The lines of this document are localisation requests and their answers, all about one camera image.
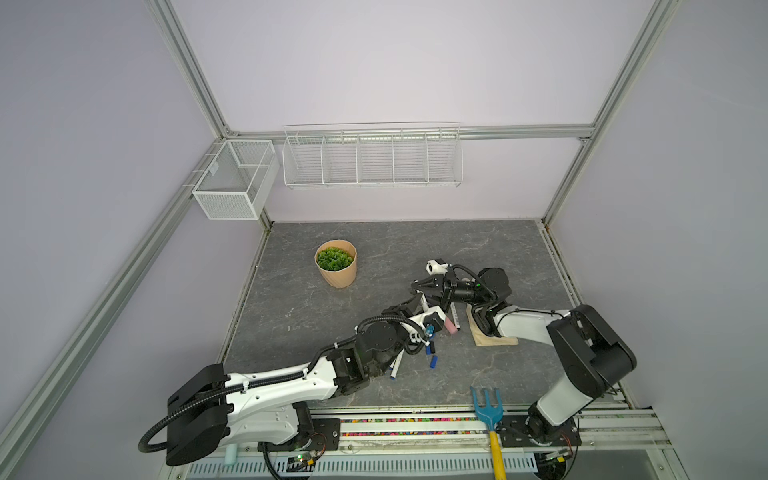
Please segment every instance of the blue fork head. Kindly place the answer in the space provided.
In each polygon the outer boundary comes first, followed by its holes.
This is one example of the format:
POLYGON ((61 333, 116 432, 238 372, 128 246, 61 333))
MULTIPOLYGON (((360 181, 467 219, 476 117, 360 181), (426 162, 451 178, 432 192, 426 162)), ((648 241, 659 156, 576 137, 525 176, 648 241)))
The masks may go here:
POLYGON ((485 422, 485 424, 488 426, 488 430, 495 429, 496 424, 499 423, 504 416, 502 394, 499 393, 498 389, 494 389, 496 391, 497 405, 491 406, 491 396, 488 394, 487 389, 483 389, 482 391, 485 394, 485 406, 481 407, 478 405, 478 396, 475 388, 469 387, 469 389, 472 391, 472 401, 475 403, 475 415, 477 415, 478 419, 481 419, 483 422, 485 422))

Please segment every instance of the wire basket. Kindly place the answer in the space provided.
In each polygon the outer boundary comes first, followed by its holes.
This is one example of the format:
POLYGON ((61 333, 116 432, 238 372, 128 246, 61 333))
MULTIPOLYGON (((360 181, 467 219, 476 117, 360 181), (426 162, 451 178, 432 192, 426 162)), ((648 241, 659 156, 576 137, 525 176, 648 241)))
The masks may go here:
POLYGON ((290 188, 459 185, 458 127, 286 134, 283 172, 290 188))
POLYGON ((227 140, 192 194, 212 220, 257 220, 279 169, 272 141, 227 140))

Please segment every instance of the beige pot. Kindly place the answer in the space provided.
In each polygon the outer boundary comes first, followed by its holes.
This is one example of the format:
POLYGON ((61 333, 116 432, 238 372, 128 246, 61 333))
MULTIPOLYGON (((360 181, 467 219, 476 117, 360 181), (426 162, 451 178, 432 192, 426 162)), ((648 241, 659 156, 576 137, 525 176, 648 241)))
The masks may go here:
POLYGON ((317 266, 317 269, 320 270, 320 275, 326 279, 326 282, 328 282, 330 286, 336 288, 350 286, 352 285, 352 282, 355 281, 355 276, 357 275, 357 250, 354 245, 346 240, 331 240, 330 242, 325 242, 323 245, 320 245, 320 248, 315 252, 315 265, 317 266), (317 265, 317 256, 321 251, 329 247, 340 248, 346 251, 349 255, 352 255, 352 263, 347 268, 341 269, 338 272, 329 272, 328 270, 320 268, 320 265, 317 265))

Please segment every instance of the yellow handle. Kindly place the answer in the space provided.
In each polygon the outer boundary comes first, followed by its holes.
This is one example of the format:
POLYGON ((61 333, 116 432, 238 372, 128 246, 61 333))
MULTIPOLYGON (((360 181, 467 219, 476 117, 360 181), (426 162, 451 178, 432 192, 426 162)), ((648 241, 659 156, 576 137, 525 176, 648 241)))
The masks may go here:
POLYGON ((491 432, 491 455, 493 456, 493 474, 496 480, 507 480, 507 472, 504 470, 504 458, 502 448, 498 446, 496 432, 491 432))

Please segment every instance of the pink eraser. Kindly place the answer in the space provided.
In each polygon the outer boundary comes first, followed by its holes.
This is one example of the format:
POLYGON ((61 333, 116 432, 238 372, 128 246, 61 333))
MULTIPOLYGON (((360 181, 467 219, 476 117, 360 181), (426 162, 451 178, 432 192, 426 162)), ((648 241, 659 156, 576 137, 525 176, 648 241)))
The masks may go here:
POLYGON ((456 329, 456 325, 454 325, 451 319, 449 319, 448 317, 445 318, 445 322, 443 322, 442 324, 445 325, 445 329, 448 330, 448 333, 450 333, 451 335, 455 335, 456 332, 458 332, 458 330, 456 329))

